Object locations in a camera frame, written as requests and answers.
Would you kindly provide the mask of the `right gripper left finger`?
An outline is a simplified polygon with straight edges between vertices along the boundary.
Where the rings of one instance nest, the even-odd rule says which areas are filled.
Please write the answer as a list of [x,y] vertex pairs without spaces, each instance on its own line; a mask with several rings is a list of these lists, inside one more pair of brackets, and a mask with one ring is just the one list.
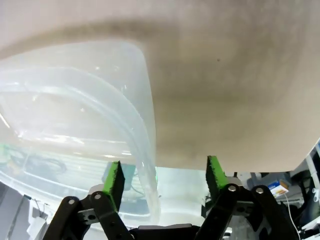
[[95,186],[84,199],[66,196],[49,224],[50,240],[82,240],[90,226],[99,223],[109,240],[134,237],[118,212],[125,186],[119,161],[114,161],[102,187]]

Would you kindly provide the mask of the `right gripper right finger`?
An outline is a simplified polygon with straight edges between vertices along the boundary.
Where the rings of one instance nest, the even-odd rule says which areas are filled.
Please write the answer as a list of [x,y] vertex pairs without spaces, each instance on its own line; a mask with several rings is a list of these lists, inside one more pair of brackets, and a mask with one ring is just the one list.
[[216,156],[207,157],[205,178],[213,204],[195,239],[221,240],[233,216],[244,217],[257,240],[300,238],[267,186],[229,182]]

